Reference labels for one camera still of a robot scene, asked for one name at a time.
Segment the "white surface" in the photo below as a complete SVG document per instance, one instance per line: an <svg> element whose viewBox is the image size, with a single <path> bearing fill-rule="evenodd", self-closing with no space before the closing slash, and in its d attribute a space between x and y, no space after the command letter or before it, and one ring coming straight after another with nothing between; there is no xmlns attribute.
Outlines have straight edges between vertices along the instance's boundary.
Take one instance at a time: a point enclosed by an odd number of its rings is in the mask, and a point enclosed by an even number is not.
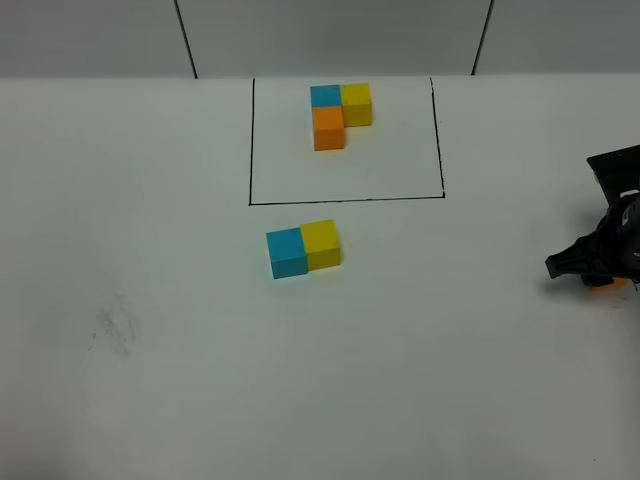
<svg viewBox="0 0 640 480"><path fill-rule="evenodd" d="M497 0L477 73L637 72L634 0Z"/></svg>
<svg viewBox="0 0 640 480"><path fill-rule="evenodd" d="M0 476L635 480L640 298L544 259L639 86L435 79L445 200L249 207L250 81L0 83Z"/></svg>
<svg viewBox="0 0 640 480"><path fill-rule="evenodd" d="M313 150L309 87L369 82L373 125ZM440 197L429 77L257 79L253 203Z"/></svg>
<svg viewBox="0 0 640 480"><path fill-rule="evenodd" d="M193 78L171 0L3 2L0 77Z"/></svg>
<svg viewBox="0 0 640 480"><path fill-rule="evenodd" d="M489 0L180 0L201 77L469 74Z"/></svg>

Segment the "wooden block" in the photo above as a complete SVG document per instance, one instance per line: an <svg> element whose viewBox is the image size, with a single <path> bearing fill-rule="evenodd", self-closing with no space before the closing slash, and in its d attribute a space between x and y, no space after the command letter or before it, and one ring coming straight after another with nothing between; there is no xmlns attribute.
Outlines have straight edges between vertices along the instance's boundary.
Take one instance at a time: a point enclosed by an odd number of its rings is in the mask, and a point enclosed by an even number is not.
<svg viewBox="0 0 640 480"><path fill-rule="evenodd" d="M267 246L273 278L304 275L309 271L300 228L267 233Z"/></svg>
<svg viewBox="0 0 640 480"><path fill-rule="evenodd" d="M309 270L340 265L340 239L333 220L300 225Z"/></svg>
<svg viewBox="0 0 640 480"><path fill-rule="evenodd" d="M341 107L340 85L311 87L311 107Z"/></svg>
<svg viewBox="0 0 640 480"><path fill-rule="evenodd" d="M344 119L342 108L313 108L313 146L315 150L344 148Z"/></svg>
<svg viewBox="0 0 640 480"><path fill-rule="evenodd" d="M345 127L363 127L373 123L373 101L368 83L340 87Z"/></svg>

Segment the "white table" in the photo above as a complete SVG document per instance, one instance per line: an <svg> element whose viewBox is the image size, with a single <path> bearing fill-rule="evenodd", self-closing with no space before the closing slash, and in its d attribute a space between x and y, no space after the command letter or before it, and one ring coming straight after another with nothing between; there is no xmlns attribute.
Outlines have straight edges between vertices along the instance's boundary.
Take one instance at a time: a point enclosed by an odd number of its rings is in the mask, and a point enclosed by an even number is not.
<svg viewBox="0 0 640 480"><path fill-rule="evenodd" d="M434 85L445 199L250 207L250 79L0 82L1 476L637 478L640 298L544 260L640 76ZM272 280L323 218L344 264Z"/></svg>

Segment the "black rectangle outline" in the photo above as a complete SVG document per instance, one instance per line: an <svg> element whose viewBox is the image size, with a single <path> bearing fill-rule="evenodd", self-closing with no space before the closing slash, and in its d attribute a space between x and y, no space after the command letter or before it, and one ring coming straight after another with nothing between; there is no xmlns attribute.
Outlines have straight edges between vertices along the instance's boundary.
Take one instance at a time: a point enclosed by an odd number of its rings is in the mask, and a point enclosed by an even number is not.
<svg viewBox="0 0 640 480"><path fill-rule="evenodd" d="M433 200L444 199L446 193L444 189L444 173L442 171L442 153L440 151L440 134L438 133L438 115L436 114L436 94L433 88L433 78L429 77L431 83L431 102L433 105L433 125L436 131L436 146L438 147L438 166L440 168L440 182L442 184L442 195L426 196L426 197L391 197L391 198L352 198L344 200L310 200L302 202L259 202L253 203L253 133L255 129L256 119L256 79L254 77L251 88L251 156L249 163L249 206L260 205L309 205L315 203L353 203L353 202L384 202L384 201L396 201L396 200Z"/></svg>

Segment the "orange cube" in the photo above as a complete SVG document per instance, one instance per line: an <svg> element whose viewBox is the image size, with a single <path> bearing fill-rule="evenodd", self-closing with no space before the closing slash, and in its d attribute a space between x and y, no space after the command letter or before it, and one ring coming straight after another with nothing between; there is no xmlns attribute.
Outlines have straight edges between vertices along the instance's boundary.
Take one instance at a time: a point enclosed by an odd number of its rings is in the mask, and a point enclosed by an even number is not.
<svg viewBox="0 0 640 480"><path fill-rule="evenodd" d="M315 150L344 148L344 117L342 107L321 107L313 110L313 147Z"/></svg>

